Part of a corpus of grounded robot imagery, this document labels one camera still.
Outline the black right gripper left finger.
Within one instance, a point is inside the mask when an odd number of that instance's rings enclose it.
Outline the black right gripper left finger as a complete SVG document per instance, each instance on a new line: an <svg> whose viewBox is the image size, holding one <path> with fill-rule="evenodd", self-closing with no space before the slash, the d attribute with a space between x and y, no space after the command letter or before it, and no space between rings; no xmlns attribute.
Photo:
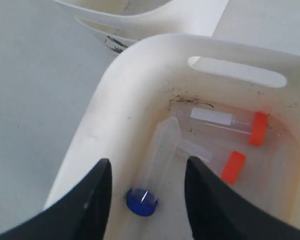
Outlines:
<svg viewBox="0 0 300 240"><path fill-rule="evenodd" d="M1 233L0 240L102 240L111 199L112 167L103 158L60 200Z"/></svg>

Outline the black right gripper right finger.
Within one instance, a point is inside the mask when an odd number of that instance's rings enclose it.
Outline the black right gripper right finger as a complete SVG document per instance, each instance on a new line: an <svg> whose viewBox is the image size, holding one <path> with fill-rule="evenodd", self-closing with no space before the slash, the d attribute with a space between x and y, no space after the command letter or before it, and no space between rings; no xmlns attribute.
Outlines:
<svg viewBox="0 0 300 240"><path fill-rule="evenodd" d="M186 211L195 240L300 240L300 230L241 197L199 158L186 163Z"/></svg>

